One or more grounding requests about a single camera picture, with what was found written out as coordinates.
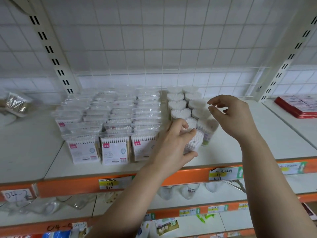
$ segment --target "stack of red boxes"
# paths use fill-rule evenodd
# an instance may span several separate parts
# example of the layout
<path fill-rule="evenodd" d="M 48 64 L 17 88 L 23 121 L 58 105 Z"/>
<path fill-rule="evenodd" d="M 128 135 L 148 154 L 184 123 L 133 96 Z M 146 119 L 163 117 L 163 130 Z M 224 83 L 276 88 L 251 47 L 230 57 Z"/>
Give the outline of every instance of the stack of red boxes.
<path fill-rule="evenodd" d="M 311 96 L 281 96 L 275 103 L 298 119 L 317 118 L 317 100 Z"/>

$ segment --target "person's left arm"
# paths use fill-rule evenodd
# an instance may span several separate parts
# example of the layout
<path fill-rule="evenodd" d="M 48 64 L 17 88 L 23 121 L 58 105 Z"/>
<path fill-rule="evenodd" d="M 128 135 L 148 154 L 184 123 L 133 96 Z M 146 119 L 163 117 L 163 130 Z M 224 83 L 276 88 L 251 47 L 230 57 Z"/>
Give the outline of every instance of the person's left arm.
<path fill-rule="evenodd" d="M 185 145 L 195 136 L 196 130 L 180 135 L 182 127 L 188 128 L 187 122 L 176 119 L 164 134 L 160 134 L 148 162 L 86 238 L 136 236 L 147 208 L 163 181 L 198 156 L 193 151 L 183 155 Z"/>

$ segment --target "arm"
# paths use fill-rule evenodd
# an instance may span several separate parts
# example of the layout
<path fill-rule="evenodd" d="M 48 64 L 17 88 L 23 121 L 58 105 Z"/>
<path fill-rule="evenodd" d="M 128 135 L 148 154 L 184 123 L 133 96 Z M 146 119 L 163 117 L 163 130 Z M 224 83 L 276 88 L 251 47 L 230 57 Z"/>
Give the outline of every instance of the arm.
<path fill-rule="evenodd" d="M 209 110 L 242 150 L 244 181 L 256 236 L 276 238 L 316 237 L 317 228 L 302 207 L 258 132 L 248 104 L 220 95 L 208 101 Z"/>
<path fill-rule="evenodd" d="M 197 152 L 183 155 L 185 145 L 195 136 L 196 130 L 180 135 L 182 127 L 188 128 L 187 122 L 177 119 L 165 133 L 160 134 L 148 162 L 86 238 L 136 236 L 147 208 L 163 181 L 198 156 Z"/>

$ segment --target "white grid back panel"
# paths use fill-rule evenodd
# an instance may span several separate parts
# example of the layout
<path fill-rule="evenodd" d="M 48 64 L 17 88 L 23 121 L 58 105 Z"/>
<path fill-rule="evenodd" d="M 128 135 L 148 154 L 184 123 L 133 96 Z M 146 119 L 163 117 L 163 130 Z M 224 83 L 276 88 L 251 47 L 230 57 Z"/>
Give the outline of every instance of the white grid back panel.
<path fill-rule="evenodd" d="M 296 94 L 317 94 L 317 31 L 298 54 L 273 96 Z"/>
<path fill-rule="evenodd" d="M 42 1 L 83 88 L 198 85 L 207 96 L 248 95 L 258 67 L 266 66 L 300 4 L 300 0 Z"/>
<path fill-rule="evenodd" d="M 0 88 L 50 92 L 47 101 L 59 100 L 53 93 L 62 88 L 52 65 L 29 16 L 0 0 Z"/>

